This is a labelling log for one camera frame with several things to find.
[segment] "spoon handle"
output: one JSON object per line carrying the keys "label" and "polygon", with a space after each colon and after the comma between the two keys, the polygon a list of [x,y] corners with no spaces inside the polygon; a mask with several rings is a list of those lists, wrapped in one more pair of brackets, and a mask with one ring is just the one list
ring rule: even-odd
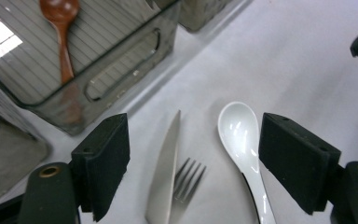
{"label": "spoon handle", "polygon": [[255,201],[260,224],[275,224],[275,217],[260,173],[242,173]]}
{"label": "spoon handle", "polygon": [[[62,85],[74,78],[71,58],[68,51],[68,23],[55,24],[60,44],[60,66]],[[83,122],[81,104],[77,101],[79,94],[78,86],[71,83],[62,94],[62,104],[67,105],[65,110],[67,124],[81,124]]]}
{"label": "spoon handle", "polygon": [[60,44],[60,66],[61,66],[61,83],[65,84],[72,78],[74,78],[74,72],[72,69],[71,58],[68,52],[68,24],[56,24],[57,34],[59,36]]}

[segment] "gray container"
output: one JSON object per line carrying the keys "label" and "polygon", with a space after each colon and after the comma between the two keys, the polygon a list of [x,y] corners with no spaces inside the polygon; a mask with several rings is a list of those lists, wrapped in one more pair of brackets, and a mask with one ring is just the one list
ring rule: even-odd
{"label": "gray container", "polygon": [[180,4],[80,0],[80,8],[68,34],[76,76],[61,85],[56,33],[38,0],[0,0],[0,89],[72,135],[172,51]]}
{"label": "gray container", "polygon": [[232,0],[183,0],[179,23],[196,32]]}
{"label": "gray container", "polygon": [[46,158],[49,144],[0,117],[0,197]]}

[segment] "screw hole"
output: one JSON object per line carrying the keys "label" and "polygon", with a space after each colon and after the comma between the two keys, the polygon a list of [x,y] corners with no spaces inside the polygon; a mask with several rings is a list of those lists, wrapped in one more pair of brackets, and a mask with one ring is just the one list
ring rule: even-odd
{"label": "screw hole", "polygon": [[58,167],[58,166],[49,166],[49,167],[46,167],[45,169],[43,169],[39,173],[39,176],[43,177],[43,178],[47,178],[47,177],[54,176],[59,172],[60,172],[60,167]]}

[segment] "wooden spoon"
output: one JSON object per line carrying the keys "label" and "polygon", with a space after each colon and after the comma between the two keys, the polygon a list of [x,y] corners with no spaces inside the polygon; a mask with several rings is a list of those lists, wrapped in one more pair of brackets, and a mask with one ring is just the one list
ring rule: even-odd
{"label": "wooden spoon", "polygon": [[78,0],[40,0],[45,18],[55,28],[60,44],[60,66],[62,84],[74,77],[68,53],[67,34],[71,23],[80,9]]}
{"label": "wooden spoon", "polygon": [[[80,9],[78,0],[40,0],[40,8],[45,18],[55,28],[60,45],[61,84],[74,77],[71,59],[68,52],[68,29],[75,20]],[[66,124],[82,123],[82,106],[76,100],[79,94],[78,86],[72,83],[62,94],[62,104],[66,110]]]}

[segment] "knife blade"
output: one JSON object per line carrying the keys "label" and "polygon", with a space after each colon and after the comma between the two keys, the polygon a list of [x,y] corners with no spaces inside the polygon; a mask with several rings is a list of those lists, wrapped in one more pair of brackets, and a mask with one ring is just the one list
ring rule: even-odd
{"label": "knife blade", "polygon": [[156,170],[150,186],[145,218],[149,224],[167,224],[172,206],[176,168],[177,140],[180,130],[179,110],[165,135]]}

